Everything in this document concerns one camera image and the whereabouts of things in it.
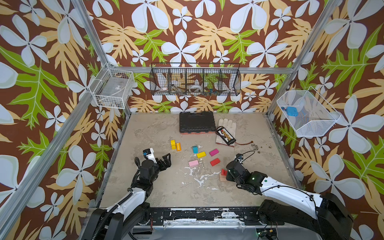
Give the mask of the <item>red arch block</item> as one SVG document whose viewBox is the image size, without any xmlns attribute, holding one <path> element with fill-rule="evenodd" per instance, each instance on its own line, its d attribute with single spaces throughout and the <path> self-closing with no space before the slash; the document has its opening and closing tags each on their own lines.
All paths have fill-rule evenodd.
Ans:
<svg viewBox="0 0 384 240">
<path fill-rule="evenodd" d="M 228 171 L 222 169 L 222 171 L 221 171 L 221 175 L 222 175 L 222 176 L 227 176 L 227 174 L 228 174 Z"/>
</svg>

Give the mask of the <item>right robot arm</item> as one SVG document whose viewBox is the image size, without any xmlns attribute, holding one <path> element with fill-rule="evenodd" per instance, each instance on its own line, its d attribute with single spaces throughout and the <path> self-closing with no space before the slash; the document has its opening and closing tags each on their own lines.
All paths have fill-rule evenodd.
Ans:
<svg viewBox="0 0 384 240">
<path fill-rule="evenodd" d="M 226 179 L 253 195 L 265 196 L 256 216 L 264 224 L 288 223 L 311 230 L 323 240 L 348 240 L 354 219 L 332 194 L 306 192 L 285 185 L 266 174 L 250 173 L 237 160 L 226 166 Z"/>
</svg>

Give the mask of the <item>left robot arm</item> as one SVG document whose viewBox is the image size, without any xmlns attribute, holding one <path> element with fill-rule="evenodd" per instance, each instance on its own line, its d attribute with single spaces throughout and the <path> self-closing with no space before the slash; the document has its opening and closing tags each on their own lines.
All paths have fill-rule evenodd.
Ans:
<svg viewBox="0 0 384 240">
<path fill-rule="evenodd" d="M 95 209 L 85 227 L 81 240 L 134 240 L 133 228 L 151 222 L 151 206 L 146 202 L 159 173 L 172 165 L 171 154 L 158 159 L 152 149 L 143 151 L 144 161 L 135 158 L 137 171 L 128 193 L 108 208 Z"/>
</svg>

